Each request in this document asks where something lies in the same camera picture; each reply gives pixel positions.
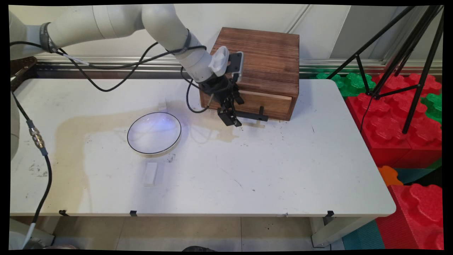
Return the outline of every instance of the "red interlocking foam tile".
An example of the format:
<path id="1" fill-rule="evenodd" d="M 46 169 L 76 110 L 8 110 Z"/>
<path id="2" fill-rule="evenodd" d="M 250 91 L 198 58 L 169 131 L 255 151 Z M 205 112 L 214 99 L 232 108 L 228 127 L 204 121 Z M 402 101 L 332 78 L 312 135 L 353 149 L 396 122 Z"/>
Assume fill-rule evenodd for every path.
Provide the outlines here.
<path id="1" fill-rule="evenodd" d="M 376 219 L 386 249 L 443 250 L 442 188 L 388 186 L 396 212 Z"/>
<path id="2" fill-rule="evenodd" d="M 363 114 L 370 103 L 370 96 L 367 96 L 365 93 L 359 94 L 357 97 L 348 97 L 346 99 L 346 105 L 349 108 L 349 111 L 352 114 L 354 121 L 356 122 L 357 127 L 360 129 L 360 124 L 362 122 Z M 384 100 L 374 100 L 370 104 L 370 108 L 366 113 L 366 121 L 369 117 L 378 116 L 383 117 L 388 115 L 390 111 L 390 106 Z"/>
<path id="3" fill-rule="evenodd" d="M 358 129 L 370 99 L 364 93 L 346 99 Z M 410 126 L 413 133 L 402 134 L 412 100 L 413 95 L 404 93 L 372 100 L 362 137 L 378 167 L 426 168 L 441 157 L 442 130 L 439 123 L 426 117 L 426 105 L 419 102 L 415 109 Z"/>
<path id="4" fill-rule="evenodd" d="M 401 132 L 403 126 L 398 120 L 389 116 L 373 116 L 363 126 L 363 140 L 378 167 L 395 165 L 410 152 L 407 135 Z"/>
<path id="5" fill-rule="evenodd" d="M 381 80 L 383 75 L 384 74 L 380 74 L 379 76 L 375 76 L 371 80 L 374 81 L 376 84 L 378 84 L 378 82 Z M 395 91 L 395 90 L 398 90 L 398 89 L 407 88 L 409 86 L 410 85 L 406 82 L 406 80 L 405 80 L 405 78 L 403 76 L 401 76 L 401 75 L 398 75 L 398 76 L 390 75 L 390 77 L 387 79 L 387 81 L 384 84 L 384 86 L 382 86 L 381 91 L 379 92 L 379 94 L 384 94 L 384 93 L 388 93 L 388 92 Z M 412 90 L 404 92 L 404 93 L 415 94 L 415 90 L 412 89 Z"/>
<path id="6" fill-rule="evenodd" d="M 419 83 L 420 77 L 421 77 L 420 74 L 411 74 L 405 78 L 405 81 L 409 86 L 416 85 Z M 429 74 L 426 77 L 425 85 L 423 86 L 421 96 L 426 97 L 429 93 L 439 95 L 441 88 L 442 88 L 442 84 L 436 82 L 436 78 L 433 75 Z"/>
<path id="7" fill-rule="evenodd" d="M 391 106 L 391 114 L 395 118 L 400 118 L 402 121 L 406 121 L 407 115 L 409 114 L 409 109 L 414 100 L 414 95 L 407 93 L 398 93 L 382 98 L 384 102 Z M 413 119 L 423 118 L 426 116 L 425 112 L 428 107 L 421 102 L 418 102 L 417 107 L 415 108 L 415 113 Z"/>
<path id="8" fill-rule="evenodd" d="M 395 164 L 395 168 L 428 168 L 442 156 L 441 124 L 423 116 L 413 119 L 406 141 L 411 147 Z"/>

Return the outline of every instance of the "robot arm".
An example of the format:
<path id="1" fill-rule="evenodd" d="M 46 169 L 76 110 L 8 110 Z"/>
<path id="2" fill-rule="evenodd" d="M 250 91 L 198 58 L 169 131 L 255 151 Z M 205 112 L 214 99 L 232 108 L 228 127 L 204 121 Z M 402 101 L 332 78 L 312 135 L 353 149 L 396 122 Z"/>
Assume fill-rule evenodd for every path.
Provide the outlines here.
<path id="1" fill-rule="evenodd" d="M 173 4 L 157 5 L 93 5 L 68 9 L 54 22 L 42 26 L 24 25 L 14 14 L 10 16 L 10 42 L 27 41 L 48 47 L 49 51 L 81 42 L 126 37 L 135 31 L 146 31 L 167 50 L 185 46 L 189 31 L 179 20 Z M 201 45 L 190 33 L 190 45 Z M 44 52 L 31 45 L 14 45 L 11 59 L 20 59 Z M 210 54 L 203 49 L 175 54 L 188 74 L 201 83 L 214 73 L 209 68 Z"/>
<path id="2" fill-rule="evenodd" d="M 26 41 L 41 46 L 13 45 L 10 59 L 33 56 L 45 52 L 44 49 L 56 52 L 58 48 L 81 42 L 125 37 L 146 29 L 168 51 L 182 49 L 174 53 L 175 58 L 200 89 L 219 102 L 221 108 L 217 109 L 217 114 L 227 126 L 241 126 L 237 116 L 267 121 L 267 116 L 262 113 L 242 113 L 234 108 L 234 102 L 244 103 L 236 84 L 241 79 L 243 53 L 230 55 L 225 46 L 213 56 L 202 48 L 187 49 L 201 43 L 179 20 L 172 4 L 76 6 L 54 22 L 41 26 L 24 25 L 11 12 L 9 18 L 10 43 Z M 231 73 L 232 78 L 227 78 L 225 73 Z M 14 105 L 11 95 L 11 158 L 19 140 L 19 118 Z"/>

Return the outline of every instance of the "white wall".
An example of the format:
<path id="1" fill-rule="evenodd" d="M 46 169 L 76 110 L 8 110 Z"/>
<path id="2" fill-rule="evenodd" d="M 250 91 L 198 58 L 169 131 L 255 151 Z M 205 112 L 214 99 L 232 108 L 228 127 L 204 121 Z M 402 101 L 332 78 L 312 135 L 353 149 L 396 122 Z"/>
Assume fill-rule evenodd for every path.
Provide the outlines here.
<path id="1" fill-rule="evenodd" d="M 222 27 L 286 32 L 306 5 L 284 4 L 175 4 L 183 24 L 210 49 Z M 67 6 L 9 5 L 28 25 L 53 21 Z M 349 5 L 312 5 L 294 27 L 300 35 L 301 59 L 327 59 L 346 18 Z M 120 39 L 85 42 L 65 48 L 73 56 L 140 56 L 155 41 L 145 31 Z M 164 52 L 159 46 L 148 55 Z"/>

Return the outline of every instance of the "white block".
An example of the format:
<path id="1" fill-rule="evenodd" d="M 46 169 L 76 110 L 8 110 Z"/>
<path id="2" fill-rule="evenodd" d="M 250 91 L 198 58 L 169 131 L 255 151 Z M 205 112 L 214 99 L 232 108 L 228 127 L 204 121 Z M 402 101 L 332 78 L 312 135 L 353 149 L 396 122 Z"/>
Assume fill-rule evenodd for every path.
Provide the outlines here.
<path id="1" fill-rule="evenodd" d="M 145 174 L 143 175 L 144 186 L 154 186 L 157 176 L 157 163 L 148 162 L 145 168 Z"/>

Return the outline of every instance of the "tripod leg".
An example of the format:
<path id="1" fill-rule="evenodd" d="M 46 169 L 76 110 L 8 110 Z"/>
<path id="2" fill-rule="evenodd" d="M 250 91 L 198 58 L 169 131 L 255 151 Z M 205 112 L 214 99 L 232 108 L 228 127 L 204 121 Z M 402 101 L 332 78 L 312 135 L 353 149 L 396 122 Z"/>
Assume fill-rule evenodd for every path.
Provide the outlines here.
<path id="1" fill-rule="evenodd" d="M 417 37 L 419 32 L 423 29 L 424 24 L 429 21 L 429 18 L 433 13 L 436 13 L 439 9 L 439 5 L 430 5 L 428 9 L 423 14 L 422 18 L 418 21 L 415 28 L 410 33 L 409 37 L 404 42 L 403 46 L 401 46 L 400 50 L 396 54 L 395 58 L 392 60 L 391 64 L 389 65 L 388 69 L 384 72 L 381 80 L 378 82 L 376 87 L 373 90 L 373 95 L 378 95 L 381 91 L 381 88 L 384 86 L 387 79 L 390 77 L 391 73 L 395 70 L 396 65 L 404 58 L 406 53 L 409 50 L 409 47 L 412 45 L 412 42 Z"/>
<path id="2" fill-rule="evenodd" d="M 354 60 L 356 55 L 360 55 L 368 46 L 374 43 L 381 35 L 383 35 L 387 30 L 389 30 L 393 25 L 395 25 L 400 19 L 402 19 L 408 12 L 410 12 L 415 6 L 408 6 L 404 9 L 398 16 L 396 16 L 392 21 L 390 21 L 383 29 L 381 29 L 375 36 L 373 36 L 369 41 L 367 41 L 358 51 L 356 51 L 350 58 L 348 58 L 342 65 L 340 65 L 333 73 L 331 73 L 327 79 L 332 79 L 337 73 L 339 73 L 343 68 L 347 66 L 351 61 Z"/>
<path id="3" fill-rule="evenodd" d="M 417 37 L 414 39 L 414 41 L 412 42 L 411 47 L 409 48 L 408 52 L 406 53 L 406 56 L 404 56 L 403 61 L 401 61 L 400 65 L 398 66 L 398 69 L 395 71 L 395 76 L 398 76 L 401 73 L 401 70 L 403 69 L 403 67 L 406 64 L 407 60 L 409 59 L 410 55 L 412 54 L 412 52 L 414 51 L 415 47 L 417 46 L 417 44 L 419 43 L 420 39 L 422 38 L 423 34 L 425 33 L 425 31 L 429 27 L 429 24 L 431 23 L 431 21 L 433 21 L 433 19 L 437 16 L 437 14 L 438 14 L 438 12 L 433 13 L 431 15 L 429 21 L 424 25 L 424 27 L 421 29 L 421 31 L 419 32 Z"/>
<path id="4" fill-rule="evenodd" d="M 409 114 L 407 115 L 406 122 L 404 123 L 403 134 L 407 134 L 407 131 L 409 130 L 410 122 L 412 121 L 412 118 L 414 117 L 415 108 L 417 107 L 417 103 L 419 102 L 420 95 L 422 94 L 424 83 L 428 76 L 429 68 L 431 67 L 431 64 L 433 63 L 434 55 L 436 54 L 437 47 L 439 46 L 439 42 L 440 42 L 440 39 L 441 39 L 442 33 L 443 33 L 443 14 L 444 14 L 444 12 L 442 12 L 442 17 L 440 18 L 440 22 L 439 22 L 439 26 L 437 27 L 436 35 L 434 36 L 433 43 L 431 44 L 431 48 L 429 49 L 429 53 L 428 53 L 428 57 L 426 59 L 425 66 L 423 67 L 422 75 L 421 75 L 420 81 L 419 81 L 420 86 L 417 88 L 417 91 L 415 92 L 414 99 L 412 100 L 412 104 L 409 109 Z"/>

